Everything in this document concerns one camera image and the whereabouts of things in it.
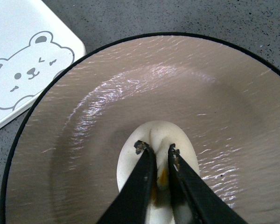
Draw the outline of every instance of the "plate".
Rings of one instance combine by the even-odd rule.
[[[247,222],[280,223],[280,71],[180,33],[104,46],[44,91],[9,155],[1,220],[95,223],[119,192],[122,146],[150,120],[183,129],[202,179]]]

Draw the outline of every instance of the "bear illustration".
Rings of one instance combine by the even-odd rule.
[[[0,109],[14,110],[17,104],[41,92],[74,62],[74,52],[53,42],[53,34],[35,34],[29,45],[9,59],[0,58]]]

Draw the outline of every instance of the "speckled gray surface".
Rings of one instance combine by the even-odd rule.
[[[226,40],[280,69],[280,0],[44,0],[83,41],[87,52],[143,33],[188,32]],[[24,115],[0,130],[0,187]]]

